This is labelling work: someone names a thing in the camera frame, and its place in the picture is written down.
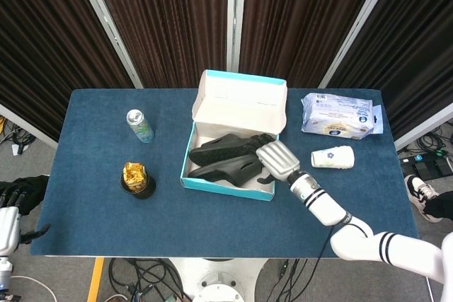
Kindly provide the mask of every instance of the box lid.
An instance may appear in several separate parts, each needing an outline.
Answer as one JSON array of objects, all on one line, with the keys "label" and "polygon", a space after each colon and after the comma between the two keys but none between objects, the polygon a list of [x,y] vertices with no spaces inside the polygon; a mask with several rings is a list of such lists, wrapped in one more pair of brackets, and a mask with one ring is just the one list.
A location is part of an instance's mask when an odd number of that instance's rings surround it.
[{"label": "box lid", "polygon": [[194,122],[279,134],[286,125],[286,80],[205,70],[192,108]]}]

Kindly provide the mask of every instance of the cup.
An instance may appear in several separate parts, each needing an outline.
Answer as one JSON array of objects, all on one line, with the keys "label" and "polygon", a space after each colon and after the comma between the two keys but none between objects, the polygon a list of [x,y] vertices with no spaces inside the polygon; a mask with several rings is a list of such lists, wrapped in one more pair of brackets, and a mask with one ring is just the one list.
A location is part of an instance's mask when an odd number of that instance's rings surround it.
[{"label": "cup", "polygon": [[350,146],[313,151],[311,166],[314,168],[349,169],[354,166],[354,151]]},{"label": "cup", "polygon": [[142,164],[127,162],[122,171],[120,183],[124,191],[139,199],[154,194],[156,182]]}]

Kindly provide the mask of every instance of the black cup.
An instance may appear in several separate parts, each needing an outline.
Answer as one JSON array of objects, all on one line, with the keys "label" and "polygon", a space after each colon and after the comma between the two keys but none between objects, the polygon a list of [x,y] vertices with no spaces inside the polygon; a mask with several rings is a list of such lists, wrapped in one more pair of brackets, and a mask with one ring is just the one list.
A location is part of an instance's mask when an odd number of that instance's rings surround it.
[{"label": "black cup", "polygon": [[126,185],[123,175],[121,175],[121,186],[122,186],[123,190],[126,191],[127,193],[130,193],[131,195],[133,195],[134,197],[136,197],[138,199],[145,199],[145,198],[150,197],[152,194],[154,194],[154,191],[156,191],[156,181],[153,179],[153,177],[151,177],[148,174],[148,172],[146,170],[145,170],[145,173],[148,178],[148,184],[140,191],[132,191]]}]

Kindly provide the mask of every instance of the white paper cup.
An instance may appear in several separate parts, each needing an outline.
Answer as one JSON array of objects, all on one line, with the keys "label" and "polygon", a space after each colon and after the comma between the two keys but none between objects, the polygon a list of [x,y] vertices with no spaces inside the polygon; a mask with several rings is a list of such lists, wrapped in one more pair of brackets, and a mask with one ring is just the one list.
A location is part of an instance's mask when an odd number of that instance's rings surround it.
[{"label": "white paper cup", "polygon": [[354,151],[350,146],[313,151],[311,166],[314,168],[349,169],[354,166]]}]

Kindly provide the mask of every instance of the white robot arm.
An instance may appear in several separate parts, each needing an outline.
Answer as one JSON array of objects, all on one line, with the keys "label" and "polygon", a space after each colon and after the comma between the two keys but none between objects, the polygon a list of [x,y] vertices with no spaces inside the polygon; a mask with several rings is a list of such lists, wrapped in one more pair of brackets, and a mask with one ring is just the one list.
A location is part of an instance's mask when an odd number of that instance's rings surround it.
[{"label": "white robot arm", "polygon": [[343,226],[331,237],[334,253],[344,260],[371,260],[415,272],[444,284],[441,302],[453,301],[453,233],[438,247],[415,238],[383,232],[376,235],[362,220],[344,210],[281,142],[272,141],[256,151],[261,163],[277,180],[287,181],[291,192],[325,226]]}]

